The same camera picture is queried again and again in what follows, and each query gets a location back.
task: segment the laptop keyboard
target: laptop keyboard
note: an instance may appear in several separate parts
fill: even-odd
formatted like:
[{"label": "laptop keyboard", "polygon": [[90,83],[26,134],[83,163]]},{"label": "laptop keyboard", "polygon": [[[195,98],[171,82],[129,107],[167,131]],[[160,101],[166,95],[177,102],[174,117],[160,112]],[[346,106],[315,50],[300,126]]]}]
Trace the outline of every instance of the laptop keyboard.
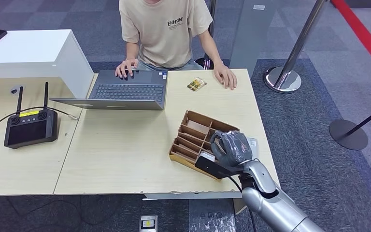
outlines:
[{"label": "laptop keyboard", "polygon": [[163,100],[163,85],[97,84],[94,99]]}]

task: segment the stanchion base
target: stanchion base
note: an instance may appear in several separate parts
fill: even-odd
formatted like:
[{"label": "stanchion base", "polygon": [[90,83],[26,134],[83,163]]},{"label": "stanchion base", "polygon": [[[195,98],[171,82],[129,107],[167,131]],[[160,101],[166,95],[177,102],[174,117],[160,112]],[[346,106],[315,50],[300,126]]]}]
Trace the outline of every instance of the stanchion base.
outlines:
[{"label": "stanchion base", "polygon": [[362,128],[358,129],[351,135],[346,135],[352,128],[356,126],[355,123],[348,120],[335,120],[329,125],[329,133],[339,145],[351,149],[362,150],[368,145],[368,136]]},{"label": "stanchion base", "polygon": [[281,88],[274,87],[276,80],[278,80],[279,75],[282,72],[283,67],[274,67],[270,68],[265,72],[264,75],[264,82],[265,84],[272,90],[278,93],[292,93],[293,91],[297,90],[301,86],[301,78],[294,70],[292,70],[286,81],[282,84]]}]

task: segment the power cord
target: power cord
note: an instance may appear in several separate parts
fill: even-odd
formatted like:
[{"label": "power cord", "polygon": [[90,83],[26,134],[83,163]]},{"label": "power cord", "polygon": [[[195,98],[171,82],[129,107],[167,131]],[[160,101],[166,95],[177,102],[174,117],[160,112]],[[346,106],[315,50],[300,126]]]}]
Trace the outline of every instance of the power cord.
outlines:
[{"label": "power cord", "polygon": [[42,208],[44,208],[44,207],[46,207],[46,206],[48,206],[48,205],[51,205],[51,204],[53,204],[53,203],[57,203],[57,202],[71,205],[71,206],[75,209],[77,215],[79,216],[79,225],[77,225],[76,227],[69,227],[69,226],[58,225],[58,224],[47,224],[47,225],[41,225],[41,226],[39,226],[39,227],[32,228],[32,229],[28,230],[27,232],[38,231],[38,229],[41,229],[41,228],[44,228],[44,227],[49,227],[49,226],[51,226],[51,227],[61,227],[61,228],[65,228],[65,229],[67,229],[67,230],[72,229],[73,231],[79,231],[79,230],[80,230],[80,227],[82,226],[82,222],[85,223],[85,224],[87,224],[87,225],[90,225],[90,226],[97,226],[97,225],[102,224],[102,223],[108,221],[109,219],[111,219],[111,218],[112,218],[112,217],[117,213],[117,211],[118,211],[118,209],[120,208],[120,205],[121,205],[121,204],[120,204],[121,200],[120,200],[119,203],[118,203],[118,207],[116,207],[115,210],[114,210],[110,215],[108,215],[107,217],[105,217],[104,219],[102,219],[102,220],[100,220],[100,221],[98,221],[98,222],[90,222],[90,221],[87,221],[86,219],[84,219],[84,218],[83,218],[83,215],[82,215],[82,196],[79,197],[79,207],[78,207],[77,205],[75,205],[75,204],[69,202],[69,201],[65,201],[65,200],[54,200],[54,201],[48,202],[48,203],[46,203],[46,204],[44,204],[44,205],[41,205],[41,206],[39,206],[39,207],[37,207],[37,208],[35,208],[35,209],[33,209],[33,210],[30,210],[30,211],[27,212],[27,213],[23,213],[23,214],[21,214],[21,213],[16,209],[16,207],[15,207],[14,204],[9,200],[8,197],[6,197],[6,201],[9,203],[9,205],[11,206],[11,208],[15,211],[15,213],[16,213],[19,217],[25,217],[25,216],[28,216],[28,215],[30,215],[31,213],[33,213],[33,212],[35,212],[35,211],[37,211],[37,210],[39,210],[39,209],[42,209]]},{"label": "power cord", "polygon": [[[28,109],[24,109],[24,110],[20,110],[20,111],[18,111],[18,112],[11,113],[11,114],[9,114],[9,115],[7,115],[7,116],[1,118],[1,119],[0,119],[0,122],[2,122],[3,120],[9,118],[9,117],[12,116],[12,115],[19,114],[19,113],[21,113],[21,112],[23,112],[23,111],[33,110],[33,109],[41,109],[41,108],[43,108],[43,106],[31,107],[31,108],[28,108]],[[79,120],[79,118],[77,118],[76,116],[73,116],[73,115],[71,115],[71,114],[68,114],[68,113],[66,113],[66,112],[64,112],[64,111],[61,111],[61,110],[58,110],[58,109],[55,109],[55,108],[52,108],[52,107],[47,107],[47,109],[51,109],[51,110],[54,110],[54,111],[58,111],[58,112],[60,112],[60,113],[62,113],[62,114],[67,115],[68,117],[70,117],[70,118],[72,118],[72,119],[74,119],[74,120]]]},{"label": "power cord", "polygon": [[[231,177],[231,176],[227,176],[234,184],[235,186],[237,186],[238,190],[242,193],[243,190],[241,189],[241,187],[238,185],[238,183]],[[250,208],[248,208],[248,211],[249,211],[249,214],[250,214],[250,217],[251,217],[251,222],[252,222],[252,228],[254,229],[254,232],[257,232],[257,229],[255,227],[255,222],[254,222],[254,216],[252,215],[252,211]]]}]

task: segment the robotic hand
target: robotic hand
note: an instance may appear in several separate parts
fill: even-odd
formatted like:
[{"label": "robotic hand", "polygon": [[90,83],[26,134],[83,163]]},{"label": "robotic hand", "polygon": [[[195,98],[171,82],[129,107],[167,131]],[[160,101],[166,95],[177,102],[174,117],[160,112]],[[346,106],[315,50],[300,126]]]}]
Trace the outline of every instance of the robotic hand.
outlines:
[{"label": "robotic hand", "polygon": [[267,168],[253,156],[256,150],[251,147],[256,143],[255,139],[247,139],[238,131],[217,131],[210,142],[212,151],[222,166],[240,169],[238,173],[244,202],[274,231],[323,232],[278,187]]}]

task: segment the yellow label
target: yellow label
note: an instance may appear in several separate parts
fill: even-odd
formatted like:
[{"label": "yellow label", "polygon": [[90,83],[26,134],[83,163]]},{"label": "yellow label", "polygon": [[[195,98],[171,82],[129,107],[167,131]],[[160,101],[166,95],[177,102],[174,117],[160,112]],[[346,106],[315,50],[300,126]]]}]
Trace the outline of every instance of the yellow label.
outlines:
[{"label": "yellow label", "polygon": [[39,111],[27,112],[27,113],[20,114],[19,117],[25,117],[25,116],[29,116],[29,115],[37,115],[38,113],[39,113]]}]

